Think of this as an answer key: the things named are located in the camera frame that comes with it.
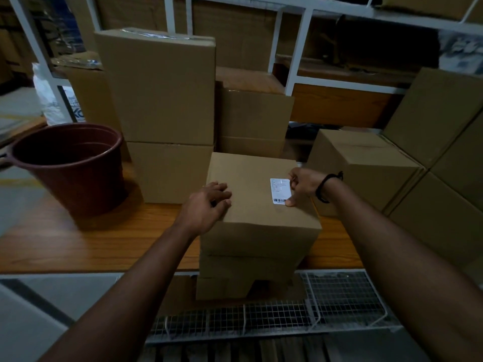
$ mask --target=wooden tabletop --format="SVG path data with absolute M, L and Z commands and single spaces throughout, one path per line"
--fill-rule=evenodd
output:
M 130 164 L 122 205 L 102 216 L 74 220 L 50 194 L 0 237 L 0 274 L 124 272 L 173 223 L 180 205 L 145 204 Z M 300 265 L 305 269 L 362 268 L 341 222 L 321 218 L 322 232 Z M 197 270 L 199 239 L 178 271 Z

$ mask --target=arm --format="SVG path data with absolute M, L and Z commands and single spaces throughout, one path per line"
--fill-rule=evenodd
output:
M 172 227 L 39 361 L 136 360 L 186 249 L 231 206 L 225 189 L 214 182 L 191 194 Z
M 290 173 L 296 205 L 325 175 Z M 337 209 L 374 285 L 403 325 L 437 360 L 483 360 L 483 292 L 460 270 L 362 200 L 329 179 L 322 196 Z

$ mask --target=black string bracelet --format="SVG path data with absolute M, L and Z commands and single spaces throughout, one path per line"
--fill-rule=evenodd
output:
M 320 192 L 322 191 L 322 187 L 324 186 L 324 184 L 332 177 L 336 177 L 337 179 L 344 180 L 344 173 L 339 172 L 339 174 L 329 174 L 324 178 L 322 183 L 319 184 L 319 186 L 315 190 L 315 196 L 322 203 L 330 203 L 328 200 L 322 198 L 322 194 L 320 194 Z

